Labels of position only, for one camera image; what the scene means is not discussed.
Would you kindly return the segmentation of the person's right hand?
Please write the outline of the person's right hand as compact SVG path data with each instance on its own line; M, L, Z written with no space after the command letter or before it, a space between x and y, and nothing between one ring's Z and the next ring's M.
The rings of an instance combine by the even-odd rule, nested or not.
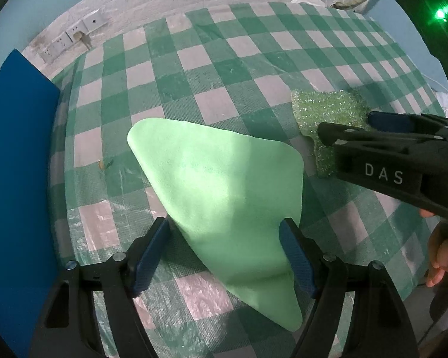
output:
M426 286L438 285L448 274L448 219L441 218L428 241L429 268Z

